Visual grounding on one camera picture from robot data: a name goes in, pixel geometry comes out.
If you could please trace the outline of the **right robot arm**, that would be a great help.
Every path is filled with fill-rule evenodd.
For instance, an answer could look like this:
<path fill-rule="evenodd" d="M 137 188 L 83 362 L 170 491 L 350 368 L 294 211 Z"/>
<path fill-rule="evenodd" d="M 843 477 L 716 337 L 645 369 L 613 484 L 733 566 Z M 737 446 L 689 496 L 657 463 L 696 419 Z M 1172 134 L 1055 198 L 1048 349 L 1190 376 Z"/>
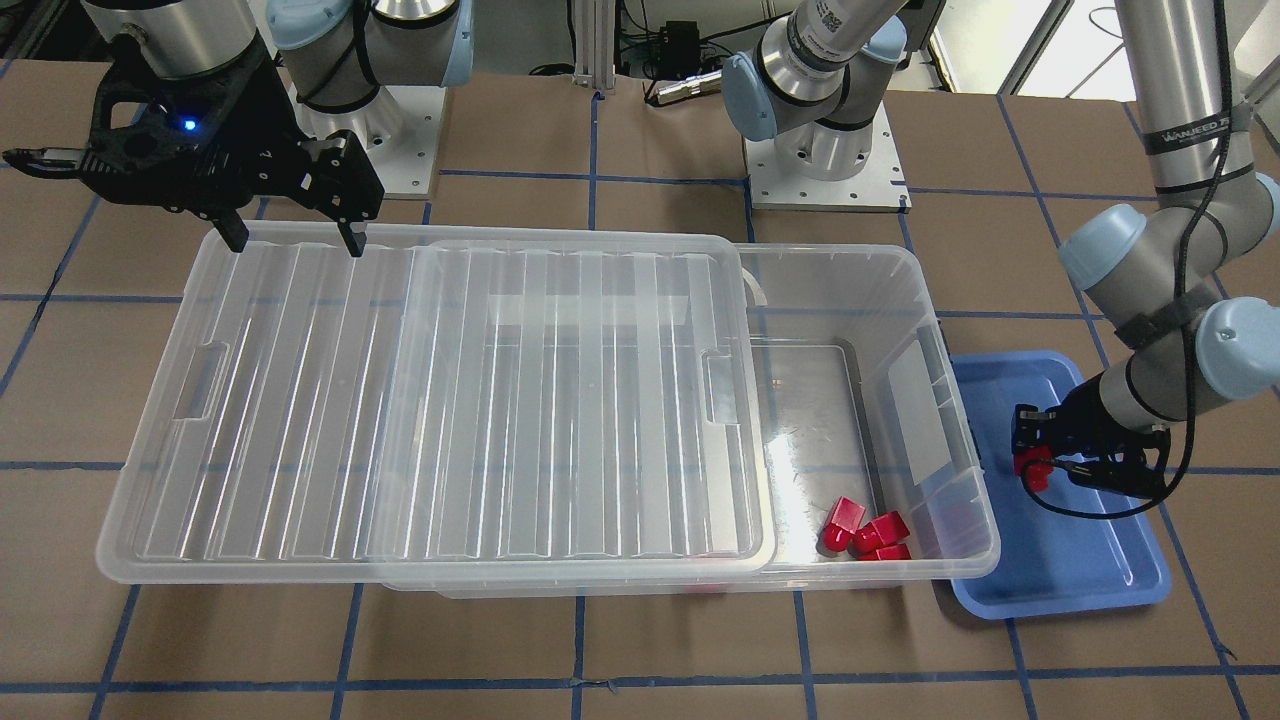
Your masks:
<path fill-rule="evenodd" d="M 243 1 L 87 1 L 113 61 L 83 149 L 9 149 L 4 161 L 79 181 L 101 199 L 187 211 L 229 250 L 250 240 L 239 210 L 285 197 L 335 222 L 349 252 L 384 199 L 361 141 L 306 135 Z"/>

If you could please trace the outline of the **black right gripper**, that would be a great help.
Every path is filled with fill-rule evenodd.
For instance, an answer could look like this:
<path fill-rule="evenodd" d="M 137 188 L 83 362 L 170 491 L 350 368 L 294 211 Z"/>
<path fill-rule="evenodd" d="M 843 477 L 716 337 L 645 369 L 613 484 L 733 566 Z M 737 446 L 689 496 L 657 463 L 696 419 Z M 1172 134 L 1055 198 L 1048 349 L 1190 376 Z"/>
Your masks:
<path fill-rule="evenodd" d="M 262 40 L 211 70 L 160 78 L 134 40 L 110 44 L 114 63 L 99 86 L 87 149 L 9 149 L 26 176 L 82 181 L 109 202 L 187 211 L 207 222 L 232 252 L 250 232 L 234 210 L 255 195 L 287 196 L 335 223 L 352 258 L 385 188 L 360 137 L 338 129 L 307 138 Z"/>

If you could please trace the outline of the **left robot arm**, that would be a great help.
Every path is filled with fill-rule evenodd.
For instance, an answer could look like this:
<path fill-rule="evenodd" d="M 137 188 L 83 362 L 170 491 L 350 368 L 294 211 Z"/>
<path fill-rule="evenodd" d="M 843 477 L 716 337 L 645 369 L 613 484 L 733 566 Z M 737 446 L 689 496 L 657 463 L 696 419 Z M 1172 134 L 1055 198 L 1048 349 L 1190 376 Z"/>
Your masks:
<path fill-rule="evenodd" d="M 899 1 L 803 1 L 723 65 L 726 110 L 805 176 L 854 174 L 906 31 Z M 1252 109 L 1234 85 L 1224 1 L 1117 1 L 1158 208 L 1108 208 L 1060 247 L 1071 283 L 1112 323 L 1125 363 L 1059 405 L 1020 405 L 1012 473 L 1044 503 L 1053 473 L 1162 503 L 1190 465 L 1196 419 L 1277 383 L 1277 309 L 1222 299 L 1221 266 L 1277 231 L 1277 183 L 1254 169 Z"/>

